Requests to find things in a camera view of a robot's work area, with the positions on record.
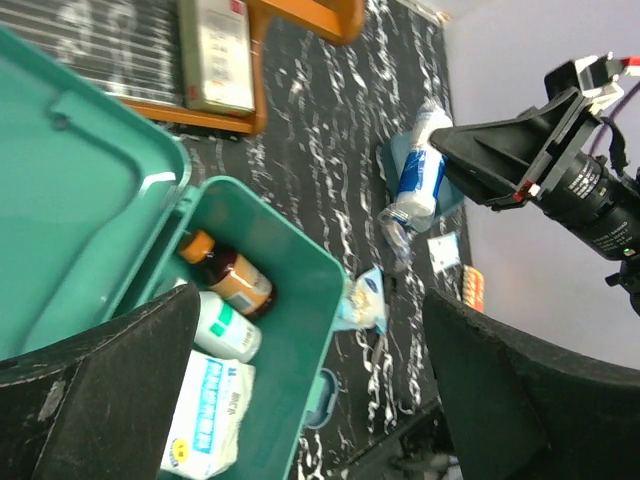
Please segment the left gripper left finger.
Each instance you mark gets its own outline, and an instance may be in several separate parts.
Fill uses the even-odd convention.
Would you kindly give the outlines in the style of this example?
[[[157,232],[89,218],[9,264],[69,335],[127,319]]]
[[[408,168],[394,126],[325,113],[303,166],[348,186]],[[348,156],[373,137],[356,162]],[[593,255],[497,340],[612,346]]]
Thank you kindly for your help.
[[[199,309],[184,284],[2,361],[2,478],[156,478]]]

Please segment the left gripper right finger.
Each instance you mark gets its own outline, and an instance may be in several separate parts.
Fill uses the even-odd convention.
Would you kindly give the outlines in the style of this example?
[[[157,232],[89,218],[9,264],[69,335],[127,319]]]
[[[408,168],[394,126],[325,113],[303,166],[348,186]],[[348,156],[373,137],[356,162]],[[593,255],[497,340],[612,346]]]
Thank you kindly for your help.
[[[466,479],[636,479],[639,372],[496,321],[437,289],[423,327]]]

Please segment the white blue mask packet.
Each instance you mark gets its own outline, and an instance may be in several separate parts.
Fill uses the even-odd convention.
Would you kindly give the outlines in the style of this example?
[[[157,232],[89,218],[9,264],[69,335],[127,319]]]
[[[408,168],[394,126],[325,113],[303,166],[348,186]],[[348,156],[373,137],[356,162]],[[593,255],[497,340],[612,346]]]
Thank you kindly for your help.
[[[238,437],[253,392],[255,368],[196,350],[190,354],[160,470],[210,479],[238,458]]]

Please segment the teal divided tray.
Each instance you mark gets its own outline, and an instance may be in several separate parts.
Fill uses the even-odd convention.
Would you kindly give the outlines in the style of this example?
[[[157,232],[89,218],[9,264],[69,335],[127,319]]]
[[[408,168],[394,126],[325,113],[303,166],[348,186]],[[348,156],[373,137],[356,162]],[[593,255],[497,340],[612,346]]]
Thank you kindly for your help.
[[[412,138],[411,131],[397,133],[384,142],[380,148],[381,170],[386,177],[386,189],[392,200],[395,199],[399,178],[409,151]],[[446,176],[442,178],[434,220],[446,217],[464,202],[464,194],[451,184]]]

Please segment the blue white spray can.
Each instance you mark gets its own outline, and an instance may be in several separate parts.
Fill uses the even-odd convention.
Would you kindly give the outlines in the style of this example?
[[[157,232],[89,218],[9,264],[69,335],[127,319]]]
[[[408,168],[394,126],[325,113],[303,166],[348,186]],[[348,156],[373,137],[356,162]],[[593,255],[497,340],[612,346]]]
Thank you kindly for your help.
[[[444,175],[445,159],[430,143],[430,137],[435,130],[452,125],[447,112],[429,100],[420,107],[411,132],[393,209],[401,223],[417,232],[431,225]]]

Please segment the teal medicine kit box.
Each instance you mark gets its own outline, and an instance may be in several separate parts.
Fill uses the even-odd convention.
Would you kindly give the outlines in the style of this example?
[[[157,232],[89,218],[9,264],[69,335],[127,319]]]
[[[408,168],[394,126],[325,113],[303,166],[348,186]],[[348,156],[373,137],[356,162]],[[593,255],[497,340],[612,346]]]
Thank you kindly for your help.
[[[176,252],[202,229],[277,291],[258,326],[256,378],[227,479],[289,475],[308,414],[331,409],[321,367],[345,274],[242,182],[189,183],[163,129],[1,32],[1,363],[191,283]]]

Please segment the white green pill bottle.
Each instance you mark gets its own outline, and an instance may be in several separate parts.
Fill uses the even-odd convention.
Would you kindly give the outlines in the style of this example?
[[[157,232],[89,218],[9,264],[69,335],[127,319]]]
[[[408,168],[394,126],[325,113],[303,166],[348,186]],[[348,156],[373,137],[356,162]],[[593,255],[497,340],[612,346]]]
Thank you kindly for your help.
[[[211,291],[200,291],[195,345],[224,360],[248,363],[261,347],[262,333],[231,305]]]

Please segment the brown syrup bottle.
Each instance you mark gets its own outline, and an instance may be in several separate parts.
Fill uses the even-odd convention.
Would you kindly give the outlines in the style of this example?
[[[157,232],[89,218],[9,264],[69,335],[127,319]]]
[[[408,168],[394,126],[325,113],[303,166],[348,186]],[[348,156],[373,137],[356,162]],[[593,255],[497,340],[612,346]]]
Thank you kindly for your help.
[[[273,283],[234,247],[204,230],[186,233],[177,253],[189,265],[194,281],[219,295],[248,320],[255,322],[275,303]]]

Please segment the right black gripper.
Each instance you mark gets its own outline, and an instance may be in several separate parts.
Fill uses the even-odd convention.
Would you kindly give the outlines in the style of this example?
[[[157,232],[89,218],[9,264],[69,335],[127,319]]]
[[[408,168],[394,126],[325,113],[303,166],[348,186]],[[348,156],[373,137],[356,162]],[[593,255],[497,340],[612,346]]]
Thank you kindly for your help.
[[[580,152],[600,124],[571,88],[509,120],[439,128],[429,141],[446,159],[447,179],[474,203],[508,210],[532,200],[598,255],[618,261],[605,282],[623,288],[638,311],[639,189],[611,174],[604,157]],[[559,177],[545,181],[555,164]]]

